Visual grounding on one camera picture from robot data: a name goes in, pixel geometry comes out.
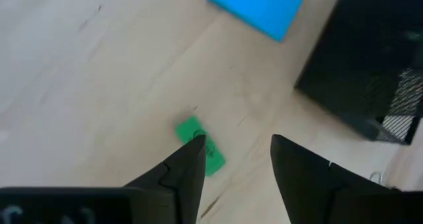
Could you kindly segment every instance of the green object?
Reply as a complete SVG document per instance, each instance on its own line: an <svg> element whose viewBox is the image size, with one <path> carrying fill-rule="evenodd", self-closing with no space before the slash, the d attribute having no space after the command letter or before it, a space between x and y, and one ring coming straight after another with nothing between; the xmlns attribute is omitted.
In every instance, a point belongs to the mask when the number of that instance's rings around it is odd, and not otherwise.
<svg viewBox="0 0 423 224"><path fill-rule="evenodd" d="M225 165L225 157L220 153L213 139L207 134L197 117L192 116L176 127L176 134L183 144L197 135L206 135L206 176L211 176Z"/></svg>

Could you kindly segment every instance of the blue object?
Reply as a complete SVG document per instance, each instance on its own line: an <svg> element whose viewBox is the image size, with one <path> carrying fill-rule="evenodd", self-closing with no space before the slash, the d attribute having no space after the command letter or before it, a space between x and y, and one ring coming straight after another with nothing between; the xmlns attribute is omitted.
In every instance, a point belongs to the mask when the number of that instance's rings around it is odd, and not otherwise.
<svg viewBox="0 0 423 224"><path fill-rule="evenodd" d="M302 0L210 0L271 38L282 41Z"/></svg>

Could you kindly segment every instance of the black mesh basket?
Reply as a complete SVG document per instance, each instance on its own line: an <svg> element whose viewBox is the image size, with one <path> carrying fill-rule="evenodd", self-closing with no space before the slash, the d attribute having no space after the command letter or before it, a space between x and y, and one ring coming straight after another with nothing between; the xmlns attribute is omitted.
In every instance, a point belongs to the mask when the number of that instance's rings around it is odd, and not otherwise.
<svg viewBox="0 0 423 224"><path fill-rule="evenodd" d="M296 87L371 140L423 115L423 0L338 0Z"/></svg>

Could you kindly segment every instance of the black container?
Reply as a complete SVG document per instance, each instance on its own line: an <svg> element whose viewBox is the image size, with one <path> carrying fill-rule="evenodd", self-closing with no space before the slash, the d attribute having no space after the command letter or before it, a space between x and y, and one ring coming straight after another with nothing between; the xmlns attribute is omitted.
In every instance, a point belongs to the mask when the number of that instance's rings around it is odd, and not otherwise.
<svg viewBox="0 0 423 224"><path fill-rule="evenodd" d="M370 140L423 114L423 0L338 0L296 87Z"/></svg>

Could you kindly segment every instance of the wooden floor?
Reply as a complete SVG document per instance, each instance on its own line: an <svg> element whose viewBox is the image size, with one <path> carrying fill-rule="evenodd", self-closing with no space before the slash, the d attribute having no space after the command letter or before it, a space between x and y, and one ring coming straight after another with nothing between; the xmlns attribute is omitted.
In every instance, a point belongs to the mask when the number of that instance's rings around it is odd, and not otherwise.
<svg viewBox="0 0 423 224"><path fill-rule="evenodd" d="M181 146L187 114L227 159L206 178L200 223L289 223L273 133L359 175L384 171L397 146L293 91L335 1L304 0L283 43L206 0L38 0L30 13L0 1L0 185L121 186Z"/></svg>

